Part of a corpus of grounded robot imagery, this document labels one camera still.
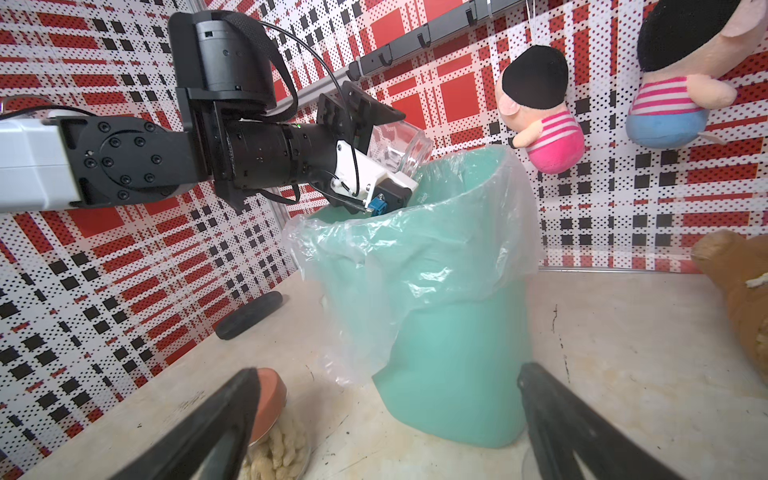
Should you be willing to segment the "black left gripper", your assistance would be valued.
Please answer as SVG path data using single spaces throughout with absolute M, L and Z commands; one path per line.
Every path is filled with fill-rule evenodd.
M 367 153 L 376 126 L 406 115 L 379 102 L 357 84 L 344 81 L 341 93 L 320 94 L 316 123 L 224 122 L 224 196 L 245 198 L 263 190 L 318 182 L 342 183 L 342 191 L 361 193 L 362 156 L 344 154 L 346 140 Z

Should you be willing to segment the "green lid peanut jar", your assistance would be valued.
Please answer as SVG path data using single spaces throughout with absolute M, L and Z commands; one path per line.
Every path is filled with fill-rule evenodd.
M 413 177 L 433 148 L 433 140 L 423 130 L 401 120 L 373 127 L 367 156 L 393 173 Z

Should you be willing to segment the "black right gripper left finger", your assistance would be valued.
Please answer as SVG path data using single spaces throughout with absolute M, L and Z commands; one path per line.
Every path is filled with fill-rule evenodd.
M 260 399 L 255 368 L 237 372 L 115 479 L 235 479 Z

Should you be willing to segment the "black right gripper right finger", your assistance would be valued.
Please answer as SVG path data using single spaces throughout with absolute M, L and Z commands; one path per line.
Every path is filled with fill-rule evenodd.
M 538 363 L 517 379 L 528 434 L 543 479 L 678 479 Z

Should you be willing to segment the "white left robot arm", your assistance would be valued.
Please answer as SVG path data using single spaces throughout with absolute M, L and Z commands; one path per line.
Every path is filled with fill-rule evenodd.
M 305 184 L 354 213 L 405 207 L 416 181 L 368 156 L 374 128 L 404 114 L 345 81 L 319 97 L 313 123 L 296 122 L 299 96 L 271 30 L 224 10 L 170 18 L 180 131 L 60 105 L 3 113 L 2 211 L 147 204 L 207 181 L 236 211 Z

